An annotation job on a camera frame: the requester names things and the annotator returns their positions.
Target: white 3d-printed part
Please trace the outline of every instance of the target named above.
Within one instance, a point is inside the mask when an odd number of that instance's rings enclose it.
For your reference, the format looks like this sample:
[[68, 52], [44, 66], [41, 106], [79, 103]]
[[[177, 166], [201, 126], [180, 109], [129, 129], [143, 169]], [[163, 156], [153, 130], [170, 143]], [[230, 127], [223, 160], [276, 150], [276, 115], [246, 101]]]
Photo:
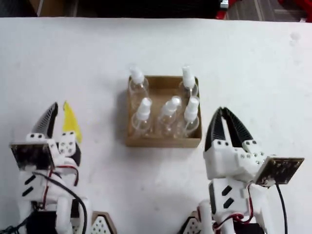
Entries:
[[190, 218], [189, 222], [186, 225], [183, 234], [198, 234], [201, 232], [201, 224], [196, 218]]
[[91, 234], [112, 234], [104, 217], [96, 218], [91, 228]]

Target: floor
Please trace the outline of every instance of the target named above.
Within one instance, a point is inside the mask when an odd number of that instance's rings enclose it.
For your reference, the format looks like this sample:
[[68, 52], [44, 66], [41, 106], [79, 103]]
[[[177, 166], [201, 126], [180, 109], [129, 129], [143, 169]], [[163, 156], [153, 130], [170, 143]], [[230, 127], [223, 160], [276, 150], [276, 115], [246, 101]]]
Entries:
[[227, 13], [229, 20], [298, 22], [305, 17], [294, 0], [285, 0], [283, 6], [277, 0], [239, 0]]
[[[88, 1], [74, 0], [71, 15], [77, 17], [97, 17]], [[294, 2], [285, 0], [280, 5], [277, 0], [238, 0], [227, 12], [228, 20], [293, 21], [298, 22], [306, 14]]]

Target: red wire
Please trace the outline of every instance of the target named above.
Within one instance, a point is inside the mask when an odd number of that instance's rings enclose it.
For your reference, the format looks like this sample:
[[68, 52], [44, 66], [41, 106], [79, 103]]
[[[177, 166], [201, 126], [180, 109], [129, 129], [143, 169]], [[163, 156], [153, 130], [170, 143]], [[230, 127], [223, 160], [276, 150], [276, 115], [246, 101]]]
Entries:
[[[63, 166], [57, 166], [57, 168], [70, 168], [70, 169], [74, 169], [76, 171], [76, 179], [75, 179], [75, 182], [74, 182], [74, 186], [77, 186], [78, 181], [79, 181], [79, 171], [78, 171], [77, 167], [71, 166], [71, 165], [63, 165]], [[49, 178], [52, 176], [52, 172], [53, 172], [53, 170], [50, 170]], [[47, 181], [46, 187], [45, 187], [45, 191], [44, 191], [44, 194], [43, 194], [43, 202], [42, 202], [43, 209], [45, 209], [45, 203], [46, 203], [46, 199], [47, 199], [48, 190], [49, 190], [49, 186], [48, 186], [48, 181]]]
[[48, 181], [47, 181], [46, 186], [45, 186], [45, 191], [44, 191], [44, 194], [43, 194], [43, 202], [42, 202], [42, 207], [43, 207], [44, 209], [45, 209], [45, 203], [46, 203], [46, 200], [47, 200], [48, 190], [49, 190], [49, 186], [48, 186]]
[[71, 166], [71, 165], [63, 165], [63, 166], [57, 166], [57, 168], [70, 168], [70, 169], [74, 169], [76, 171], [76, 180], [74, 182], [74, 186], [77, 186], [78, 181], [79, 181], [79, 171], [78, 171], [77, 167]]
[[232, 215], [228, 216], [226, 219], [224, 219], [220, 224], [217, 224], [217, 223], [213, 224], [213, 229], [216, 231], [215, 232], [216, 234], [220, 234], [221, 233], [220, 230], [216, 230], [216, 229], [221, 227], [223, 225], [223, 223], [226, 222], [227, 220], [229, 220], [230, 218], [233, 218], [235, 221], [237, 221], [239, 223], [242, 223], [242, 224], [248, 224], [252, 220], [252, 218], [254, 216], [254, 207], [253, 207], [252, 197], [250, 195], [250, 186], [251, 186], [251, 183], [247, 186], [248, 195], [249, 195], [249, 206], [250, 206], [250, 216], [249, 216], [248, 220], [242, 221], [244, 216], [242, 214], [240, 214], [240, 213], [232, 214]]

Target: circuit board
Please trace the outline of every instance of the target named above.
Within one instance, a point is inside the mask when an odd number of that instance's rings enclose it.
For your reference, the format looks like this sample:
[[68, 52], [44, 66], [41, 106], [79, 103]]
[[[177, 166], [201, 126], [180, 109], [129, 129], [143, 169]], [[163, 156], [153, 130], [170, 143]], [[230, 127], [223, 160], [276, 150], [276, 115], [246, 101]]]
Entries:
[[288, 184], [303, 161], [304, 158], [268, 157], [255, 177], [255, 183], [266, 186], [268, 181], [274, 180], [275, 184]]
[[36, 170], [54, 168], [47, 143], [14, 143], [10, 147], [20, 170], [25, 170], [26, 166], [35, 166]]

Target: cardboard box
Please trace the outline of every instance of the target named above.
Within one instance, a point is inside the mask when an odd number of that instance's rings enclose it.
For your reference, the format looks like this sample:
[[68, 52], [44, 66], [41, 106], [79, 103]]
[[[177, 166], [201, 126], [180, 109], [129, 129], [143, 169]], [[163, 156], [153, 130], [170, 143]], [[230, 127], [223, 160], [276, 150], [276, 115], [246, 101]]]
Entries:
[[[182, 77], [172, 76], [145, 76], [149, 82], [149, 97], [153, 104], [151, 115], [153, 118], [153, 127], [161, 107], [170, 100], [172, 96], [178, 95], [178, 86], [182, 82]], [[128, 128], [126, 145], [130, 147], [160, 147], [160, 148], [196, 148], [202, 138], [200, 105], [198, 108], [199, 127], [194, 133], [194, 138], [162, 138], [152, 133], [148, 138], [135, 139], [131, 137], [132, 125], [131, 117], [133, 111], [130, 106], [130, 94], [127, 95], [128, 105]]]
[[29, 0], [37, 16], [58, 17], [65, 15], [64, 0]]

